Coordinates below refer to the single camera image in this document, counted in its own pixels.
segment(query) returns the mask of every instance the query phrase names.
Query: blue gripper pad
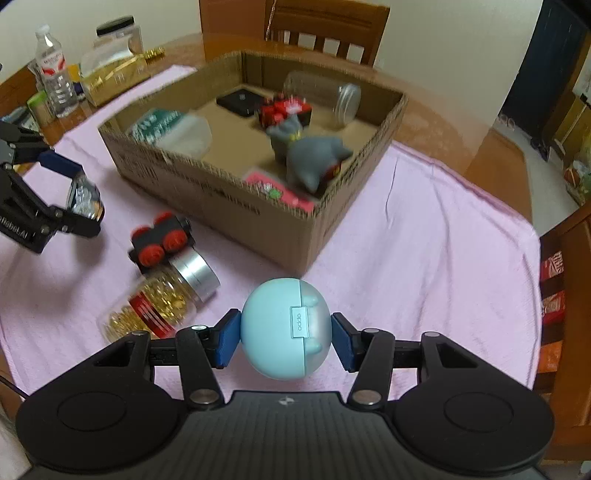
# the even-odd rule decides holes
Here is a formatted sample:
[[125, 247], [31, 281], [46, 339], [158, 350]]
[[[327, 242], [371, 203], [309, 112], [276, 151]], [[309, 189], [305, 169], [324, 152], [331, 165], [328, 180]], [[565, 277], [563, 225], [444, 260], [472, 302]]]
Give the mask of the blue gripper pad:
[[216, 368], [227, 367], [234, 355], [234, 351], [240, 342], [240, 318], [242, 313], [238, 309], [232, 309], [220, 323], [224, 323], [220, 330], [219, 345], [215, 353]]
[[335, 347], [336, 354], [339, 356], [343, 368], [347, 372], [353, 372], [355, 371], [355, 356], [351, 337], [334, 315], [330, 316], [330, 320], [333, 328], [332, 344]]
[[47, 168], [48, 170], [53, 170], [69, 179], [73, 179], [82, 171], [82, 165], [69, 158], [62, 157], [53, 150], [47, 150], [40, 154], [37, 157], [37, 161], [42, 167]]

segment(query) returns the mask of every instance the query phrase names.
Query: light blue earbud case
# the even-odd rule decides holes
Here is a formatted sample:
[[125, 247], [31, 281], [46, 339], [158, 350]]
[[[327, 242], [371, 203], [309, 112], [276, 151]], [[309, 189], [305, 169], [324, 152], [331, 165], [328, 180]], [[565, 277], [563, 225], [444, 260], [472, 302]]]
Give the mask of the light blue earbud case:
[[330, 311], [312, 285], [276, 278], [253, 291], [242, 310], [241, 341], [251, 364], [276, 380], [314, 372], [329, 353]]

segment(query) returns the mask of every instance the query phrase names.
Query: wooden chair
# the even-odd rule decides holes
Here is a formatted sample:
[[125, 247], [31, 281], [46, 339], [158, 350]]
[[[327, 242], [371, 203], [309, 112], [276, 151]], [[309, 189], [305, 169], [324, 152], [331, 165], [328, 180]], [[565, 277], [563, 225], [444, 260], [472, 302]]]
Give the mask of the wooden chair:
[[534, 390], [549, 394], [556, 430], [552, 460], [591, 459], [591, 202], [543, 235], [542, 260], [562, 252], [564, 272], [540, 284], [542, 298], [562, 290], [561, 323], [544, 326], [542, 344], [562, 340], [558, 370], [538, 374]]
[[289, 31], [289, 44], [297, 45], [300, 34], [315, 35], [314, 50], [323, 51], [332, 38], [340, 41], [337, 57], [346, 59], [357, 45], [363, 47], [361, 63], [372, 66], [389, 13], [389, 7], [351, 0], [267, 0], [267, 40], [283, 42]]

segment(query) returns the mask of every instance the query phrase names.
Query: jar of gold capsules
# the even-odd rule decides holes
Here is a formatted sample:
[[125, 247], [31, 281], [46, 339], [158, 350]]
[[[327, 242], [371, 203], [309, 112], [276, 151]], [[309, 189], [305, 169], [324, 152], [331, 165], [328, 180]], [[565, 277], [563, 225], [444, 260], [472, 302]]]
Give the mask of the jar of gold capsules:
[[135, 330], [147, 330], [153, 339], [169, 338], [187, 326], [197, 307], [220, 286], [216, 274], [193, 247], [186, 247], [168, 264], [148, 272], [99, 318], [110, 342]]

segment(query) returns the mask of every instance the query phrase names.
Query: silver jar lid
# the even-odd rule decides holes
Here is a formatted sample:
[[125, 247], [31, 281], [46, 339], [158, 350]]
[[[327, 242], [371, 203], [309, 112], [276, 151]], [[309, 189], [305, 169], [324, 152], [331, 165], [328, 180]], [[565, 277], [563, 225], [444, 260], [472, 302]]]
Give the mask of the silver jar lid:
[[178, 270], [201, 301], [206, 301], [220, 286], [216, 274], [193, 247], [180, 251], [170, 260], [170, 264]]
[[351, 123], [359, 110], [361, 102], [361, 88], [353, 83], [341, 87], [340, 95], [335, 107], [335, 117], [340, 127]]

